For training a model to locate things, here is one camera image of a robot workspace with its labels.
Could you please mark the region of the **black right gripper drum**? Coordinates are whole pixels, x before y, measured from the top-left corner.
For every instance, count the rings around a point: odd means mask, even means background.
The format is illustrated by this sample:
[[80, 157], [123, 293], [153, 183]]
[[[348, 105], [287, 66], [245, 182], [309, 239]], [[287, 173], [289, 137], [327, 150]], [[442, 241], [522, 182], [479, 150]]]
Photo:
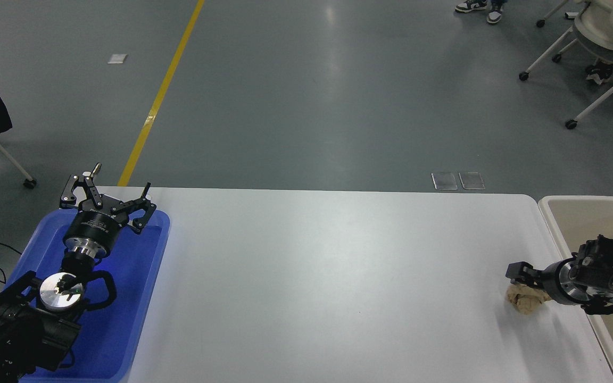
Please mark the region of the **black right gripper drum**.
[[563, 305], [571, 305], [569, 295], [562, 288], [560, 282], [560, 272], [562, 271], [562, 267], [567, 263], [567, 260], [560, 260], [559, 262], [550, 264], [542, 271], [543, 289], [552, 300]]

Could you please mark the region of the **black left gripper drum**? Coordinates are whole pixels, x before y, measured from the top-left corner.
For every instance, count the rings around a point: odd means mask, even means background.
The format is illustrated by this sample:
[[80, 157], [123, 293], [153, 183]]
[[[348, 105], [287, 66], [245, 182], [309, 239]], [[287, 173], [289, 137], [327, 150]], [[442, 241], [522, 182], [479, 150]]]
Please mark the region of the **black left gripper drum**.
[[63, 237], [66, 249], [93, 243], [103, 252], [111, 252], [122, 224], [109, 215], [96, 211], [80, 211]]

